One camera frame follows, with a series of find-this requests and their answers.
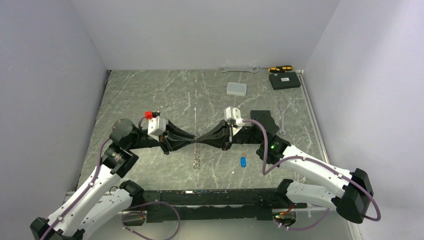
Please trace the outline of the blue key tag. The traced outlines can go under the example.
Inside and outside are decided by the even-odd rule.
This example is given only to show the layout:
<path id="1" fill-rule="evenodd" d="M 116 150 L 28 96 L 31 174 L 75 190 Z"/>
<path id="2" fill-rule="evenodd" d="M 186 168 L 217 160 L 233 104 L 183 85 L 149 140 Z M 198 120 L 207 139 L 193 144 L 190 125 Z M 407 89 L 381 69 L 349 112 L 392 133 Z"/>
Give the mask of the blue key tag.
<path id="1" fill-rule="evenodd" d="M 247 160 L 246 160 L 246 158 L 245 158 L 244 156 L 242 156 L 242 157 L 240 158 L 240 166 L 241 166 L 242 168 L 245 168 L 245 167 L 247 166 Z"/>

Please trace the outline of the metal keyring disc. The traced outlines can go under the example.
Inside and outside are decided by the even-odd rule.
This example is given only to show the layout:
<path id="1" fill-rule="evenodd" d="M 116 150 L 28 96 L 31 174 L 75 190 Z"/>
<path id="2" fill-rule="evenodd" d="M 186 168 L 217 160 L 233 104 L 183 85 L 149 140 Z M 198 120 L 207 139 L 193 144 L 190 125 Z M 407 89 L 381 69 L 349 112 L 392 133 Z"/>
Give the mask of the metal keyring disc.
<path id="1" fill-rule="evenodd" d="M 201 160 L 200 160 L 200 150 L 198 139 L 200 135 L 196 134 L 195 143 L 194 143 L 194 160 L 193 160 L 193 168 L 195 170 L 200 168 Z"/>

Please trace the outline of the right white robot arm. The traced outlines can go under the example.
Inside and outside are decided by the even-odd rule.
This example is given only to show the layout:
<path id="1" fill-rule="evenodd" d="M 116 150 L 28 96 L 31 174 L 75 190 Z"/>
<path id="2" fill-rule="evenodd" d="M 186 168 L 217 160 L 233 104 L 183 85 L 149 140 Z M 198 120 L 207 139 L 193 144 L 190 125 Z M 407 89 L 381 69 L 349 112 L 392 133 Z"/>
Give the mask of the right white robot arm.
<path id="1" fill-rule="evenodd" d="M 275 194 L 276 203 L 282 208 L 307 203 L 336 210 L 345 220 L 356 224 L 365 219 L 381 220 L 381 210 L 364 170 L 350 171 L 321 161 L 282 139 L 278 130 L 272 117 L 222 120 L 196 141 L 223 151 L 233 144 L 258 144 L 256 154 L 262 160 L 263 176 L 283 167 L 316 182 L 316 185 L 308 185 L 282 180 Z"/>

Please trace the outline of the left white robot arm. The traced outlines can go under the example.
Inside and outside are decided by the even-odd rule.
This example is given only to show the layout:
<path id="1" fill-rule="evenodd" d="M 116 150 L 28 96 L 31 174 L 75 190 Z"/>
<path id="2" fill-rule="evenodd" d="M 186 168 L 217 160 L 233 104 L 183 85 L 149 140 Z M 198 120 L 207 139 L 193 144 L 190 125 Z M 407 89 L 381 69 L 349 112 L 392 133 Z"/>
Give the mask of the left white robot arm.
<path id="1" fill-rule="evenodd" d="M 109 138 L 100 145 L 97 164 L 87 180 L 47 218 L 38 217 L 31 223 L 36 240 L 83 240 L 118 212 L 139 209 L 144 203 L 144 189 L 131 180 L 100 201 L 138 161 L 133 150 L 160 147 L 169 154 L 197 139 L 157 114 L 142 120 L 147 120 L 146 129 L 127 118 L 115 122 Z"/>

